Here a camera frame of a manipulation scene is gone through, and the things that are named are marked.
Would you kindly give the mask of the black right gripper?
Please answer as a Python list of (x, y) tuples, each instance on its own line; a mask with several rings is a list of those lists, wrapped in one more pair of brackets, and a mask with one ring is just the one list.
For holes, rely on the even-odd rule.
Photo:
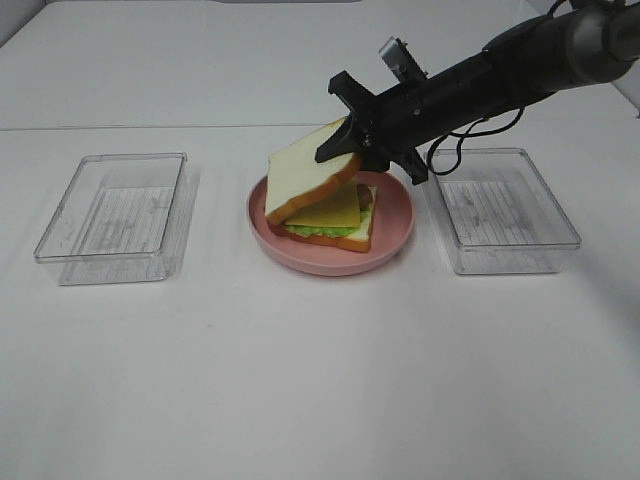
[(332, 77), (328, 92), (347, 106), (349, 115), (319, 129), (323, 142), (315, 161), (357, 153), (365, 171), (383, 173), (395, 163), (414, 185), (427, 181), (429, 169), (416, 150), (426, 142), (426, 107), (420, 93), (426, 82), (399, 82), (375, 95), (346, 71)]

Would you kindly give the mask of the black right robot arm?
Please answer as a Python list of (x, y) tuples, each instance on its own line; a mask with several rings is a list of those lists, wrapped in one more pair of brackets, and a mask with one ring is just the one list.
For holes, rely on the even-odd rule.
[(354, 152), (366, 171), (398, 164), (414, 184), (434, 174), (433, 157), (448, 137), (477, 136), (475, 125), (558, 91), (615, 81), (639, 58), (639, 6), (624, 1), (575, 1), (495, 37), (480, 53), (430, 77), (398, 38), (379, 54), (398, 82), (374, 94), (347, 72), (328, 90), (350, 113), (321, 144), (323, 163)]

